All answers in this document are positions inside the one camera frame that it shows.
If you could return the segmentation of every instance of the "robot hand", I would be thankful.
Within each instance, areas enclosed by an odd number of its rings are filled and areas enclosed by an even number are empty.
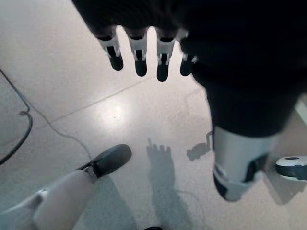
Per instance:
[[[180,72],[192,72],[206,88],[213,122],[215,185],[226,200],[238,200],[261,178],[267,155],[306,90],[303,3],[72,1],[115,70],[123,68],[117,25],[127,32],[139,76],[146,74],[147,28],[156,28],[159,81],[167,79],[178,30],[188,32],[180,41],[184,53]]]

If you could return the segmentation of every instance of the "robotic fingertip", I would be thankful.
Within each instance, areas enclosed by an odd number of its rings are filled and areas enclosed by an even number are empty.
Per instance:
[[[124,67],[123,58],[121,55],[110,57],[110,62],[114,70],[121,71]]]
[[[146,75],[147,73],[147,64],[146,64],[146,60],[137,60],[135,61],[135,71],[137,73],[137,75],[139,75],[140,77],[143,77]]]
[[[182,60],[180,65],[180,74],[182,76],[188,76],[192,72],[192,62],[189,60]]]
[[[162,63],[157,68],[157,78],[160,82],[166,81],[168,77],[168,65]]]

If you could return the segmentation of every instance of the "robot finger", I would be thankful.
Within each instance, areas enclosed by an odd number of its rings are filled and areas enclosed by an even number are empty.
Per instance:
[[[189,54],[183,54],[180,64],[180,73],[182,76],[187,76],[192,73],[192,66],[197,61],[197,57]]]
[[[120,71],[123,69],[124,63],[115,29],[115,26],[111,26],[109,29],[105,30],[107,33],[100,35],[97,39],[103,50],[107,53],[113,69]]]
[[[157,78],[160,82],[166,81],[168,77],[168,65],[172,57],[175,37],[178,30],[163,30],[155,28],[157,31],[157,55],[158,67]]]
[[[135,71],[137,75],[143,77],[147,73],[146,52],[147,52],[147,30],[124,28],[129,38],[131,51],[135,60]]]

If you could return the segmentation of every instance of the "floor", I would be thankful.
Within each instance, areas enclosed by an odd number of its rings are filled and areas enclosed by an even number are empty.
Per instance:
[[[237,203],[217,194],[205,90],[182,77],[176,44],[169,79],[156,73],[148,32],[148,72],[138,77],[122,28],[124,69],[114,71],[69,1],[0,0],[0,66],[31,103],[34,129],[0,167],[0,212],[103,150],[127,143],[128,164],[97,183],[75,230],[302,229],[306,183],[280,178],[274,161],[305,155],[307,127],[294,113],[266,176]],[[18,141],[24,109],[0,76],[0,157]]]

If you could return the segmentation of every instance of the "black cable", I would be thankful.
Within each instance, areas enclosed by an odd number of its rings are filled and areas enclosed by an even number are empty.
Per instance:
[[[31,106],[32,109],[34,109],[39,115],[41,115],[41,117],[47,122],[47,124],[49,125],[49,127],[56,132],[56,134],[58,134],[59,136],[63,137],[63,138],[68,138],[71,140],[76,141],[85,151],[85,153],[87,154],[87,157],[89,158],[89,160],[92,160],[92,156],[90,154],[90,151],[88,150],[88,148],[86,147],[86,145],[84,145],[80,140],[78,140],[76,137],[61,133],[60,131],[58,131],[57,129],[55,129],[52,125],[52,123],[47,119],[47,117],[45,115],[43,115],[27,98],[25,98],[26,101],[28,102],[28,105]]]
[[[12,155],[14,155],[16,153],[16,151],[22,146],[22,144],[24,143],[24,141],[27,139],[27,137],[29,136],[32,126],[33,126],[33,118],[31,116],[30,112],[30,106],[28,105],[26,99],[24,98],[24,96],[19,92],[19,90],[14,86],[14,84],[10,81],[9,77],[3,72],[3,70],[0,68],[0,73],[4,76],[4,78],[7,80],[7,82],[10,84],[10,86],[13,88],[13,90],[16,92],[16,94],[18,95],[18,97],[22,100],[22,102],[24,103],[24,105],[26,106],[27,110],[26,111],[21,111],[19,113],[19,115],[21,116],[27,116],[29,119],[29,125],[28,125],[28,129],[26,130],[26,132],[24,133],[23,137],[19,140],[19,142],[17,143],[17,145],[15,145],[15,147],[4,157],[0,160],[0,165],[4,164]]]

